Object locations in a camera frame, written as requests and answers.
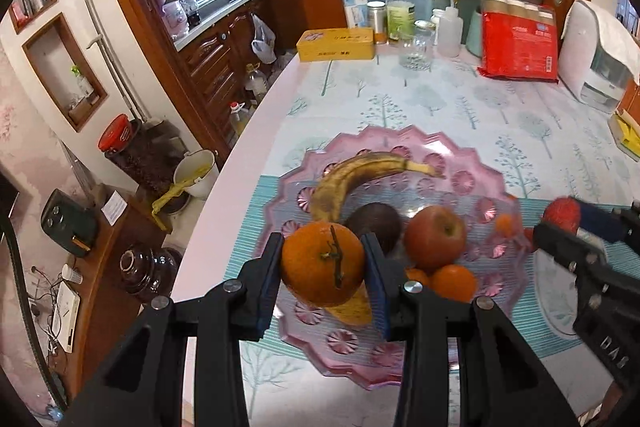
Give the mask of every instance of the red package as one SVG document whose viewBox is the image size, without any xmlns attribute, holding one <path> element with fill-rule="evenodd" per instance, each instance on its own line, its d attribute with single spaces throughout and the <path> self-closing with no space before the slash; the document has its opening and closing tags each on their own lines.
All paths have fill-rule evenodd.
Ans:
<svg viewBox="0 0 640 427">
<path fill-rule="evenodd" d="M 558 81 L 558 30 L 554 24 L 485 11 L 482 45 L 478 71 L 484 76 Z"/>
</svg>

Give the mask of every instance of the door frame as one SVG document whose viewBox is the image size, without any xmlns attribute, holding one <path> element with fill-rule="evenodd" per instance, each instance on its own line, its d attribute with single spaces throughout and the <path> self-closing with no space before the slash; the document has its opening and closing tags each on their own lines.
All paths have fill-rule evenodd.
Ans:
<svg viewBox="0 0 640 427">
<path fill-rule="evenodd" d="M 210 120 L 204 102 L 189 80 L 186 65 L 180 60 L 162 19 L 151 7 L 151 1 L 118 0 L 118 3 L 164 92 L 201 147 L 217 152 L 216 160 L 222 167 L 230 148 Z"/>
</svg>

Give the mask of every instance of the yellow tin box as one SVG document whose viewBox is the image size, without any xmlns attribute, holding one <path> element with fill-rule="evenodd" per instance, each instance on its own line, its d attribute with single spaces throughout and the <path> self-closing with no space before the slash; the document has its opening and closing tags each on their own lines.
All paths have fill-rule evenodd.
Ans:
<svg viewBox="0 0 640 427">
<path fill-rule="evenodd" d="M 298 41 L 302 62 L 313 60 L 371 60 L 376 56 L 372 28 L 308 30 Z"/>
</svg>

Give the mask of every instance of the white appliance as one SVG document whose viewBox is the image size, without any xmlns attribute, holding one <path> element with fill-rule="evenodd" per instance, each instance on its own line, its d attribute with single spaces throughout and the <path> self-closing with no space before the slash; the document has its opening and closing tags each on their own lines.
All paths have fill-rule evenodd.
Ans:
<svg viewBox="0 0 640 427">
<path fill-rule="evenodd" d="M 63 281 L 60 283 L 56 307 L 53 310 L 51 330 L 66 352 L 71 353 L 74 347 L 76 318 L 80 307 L 80 296 Z"/>
<path fill-rule="evenodd" d="M 625 27 L 591 2 L 576 0 L 564 26 L 558 74 L 582 103 L 612 114 L 631 79 L 640 48 Z"/>
</svg>

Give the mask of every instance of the metal canister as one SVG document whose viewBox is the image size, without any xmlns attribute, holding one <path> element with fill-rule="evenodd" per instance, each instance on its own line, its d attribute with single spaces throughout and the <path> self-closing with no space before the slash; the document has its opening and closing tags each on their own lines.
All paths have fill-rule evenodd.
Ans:
<svg viewBox="0 0 640 427">
<path fill-rule="evenodd" d="M 373 41 L 376 44 L 384 44 L 387 40 L 386 4 L 380 1 L 368 2 L 367 20 L 369 27 L 373 28 Z"/>
</svg>

